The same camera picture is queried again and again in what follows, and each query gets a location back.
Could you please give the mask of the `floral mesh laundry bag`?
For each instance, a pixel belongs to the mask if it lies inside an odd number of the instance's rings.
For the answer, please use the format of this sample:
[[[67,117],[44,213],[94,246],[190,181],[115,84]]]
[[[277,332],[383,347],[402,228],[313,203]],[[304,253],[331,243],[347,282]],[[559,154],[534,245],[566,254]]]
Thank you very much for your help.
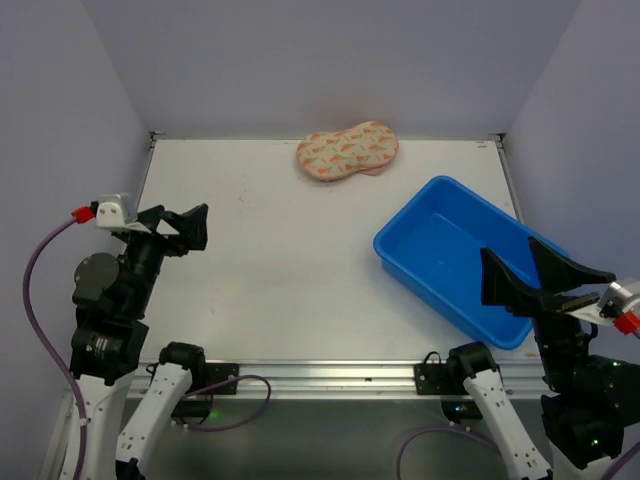
[[[311,178],[334,182],[355,174],[380,174],[394,161],[399,148],[391,128],[366,121],[341,131],[307,135],[298,144],[295,157]]]

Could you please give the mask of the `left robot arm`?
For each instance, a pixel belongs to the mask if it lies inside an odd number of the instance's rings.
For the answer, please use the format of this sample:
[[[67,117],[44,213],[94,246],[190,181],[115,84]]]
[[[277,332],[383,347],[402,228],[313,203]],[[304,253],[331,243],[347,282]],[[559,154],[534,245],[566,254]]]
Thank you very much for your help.
[[[125,245],[114,256],[96,253],[75,271],[72,301],[77,328],[70,372],[82,395],[76,404],[83,479],[142,479],[160,434],[183,395],[206,379],[201,347],[171,342],[159,355],[152,379],[129,421],[126,398],[139,367],[148,327],[143,319],[163,261],[203,251],[209,207],[184,213],[162,205],[132,213],[121,195],[91,204],[86,217]]]

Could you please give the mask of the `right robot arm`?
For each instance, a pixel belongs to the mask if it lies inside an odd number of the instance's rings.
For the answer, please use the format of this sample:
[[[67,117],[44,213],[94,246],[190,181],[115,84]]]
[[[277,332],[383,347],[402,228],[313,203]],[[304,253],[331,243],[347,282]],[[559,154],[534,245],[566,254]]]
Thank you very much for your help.
[[[522,281],[490,248],[481,250],[481,302],[531,320],[550,392],[541,398],[552,458],[534,446],[512,407],[498,364],[474,342],[450,351],[446,367],[471,395],[512,479],[611,479],[639,455],[624,451],[639,422],[639,367],[590,353],[601,326],[639,334],[639,283],[581,265],[531,237],[539,285]]]

